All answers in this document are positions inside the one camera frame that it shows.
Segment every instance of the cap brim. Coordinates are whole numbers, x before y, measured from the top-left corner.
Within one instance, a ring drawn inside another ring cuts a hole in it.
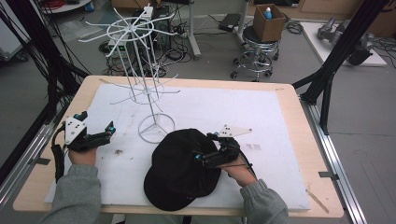
[[[146,174],[144,190],[148,200],[163,211],[173,212],[180,210],[195,200],[195,198],[187,198],[184,195],[174,193],[163,187],[155,178],[152,167]]]

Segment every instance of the gray sleeve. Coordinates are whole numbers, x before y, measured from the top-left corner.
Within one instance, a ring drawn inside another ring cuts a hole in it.
[[[268,189],[263,180],[241,189],[244,198],[247,224],[289,223],[288,207],[282,198],[272,189]]]
[[[97,223],[101,208],[98,170],[90,165],[72,165],[59,179],[52,209],[39,223]]]

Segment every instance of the rolling stool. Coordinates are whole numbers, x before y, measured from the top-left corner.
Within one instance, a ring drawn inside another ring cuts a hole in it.
[[[254,32],[253,26],[248,26],[244,29],[242,33],[242,38],[245,43],[252,47],[252,49],[246,50],[239,58],[234,59],[233,63],[236,64],[236,69],[231,73],[231,78],[235,79],[238,74],[238,69],[240,67],[246,68],[257,74],[257,79],[252,81],[258,82],[260,73],[264,73],[266,77],[270,77],[273,74],[272,60],[268,56],[268,52],[273,52],[276,50],[276,54],[273,59],[277,60],[279,57],[279,42],[270,41],[262,42],[259,37]]]

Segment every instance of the blue bottle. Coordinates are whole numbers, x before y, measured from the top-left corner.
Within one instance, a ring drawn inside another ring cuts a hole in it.
[[[265,9],[262,15],[265,17],[265,19],[271,20],[272,19],[271,8],[268,7],[267,9]]]

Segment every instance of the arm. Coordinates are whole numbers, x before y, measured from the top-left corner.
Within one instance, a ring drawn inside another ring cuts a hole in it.
[[[274,190],[268,189],[263,180],[257,180],[240,157],[221,168],[242,187],[248,224],[289,223],[285,202]]]
[[[69,151],[73,165],[59,179],[52,209],[39,223],[96,223],[101,208],[100,181],[97,178],[96,148],[78,153]]]

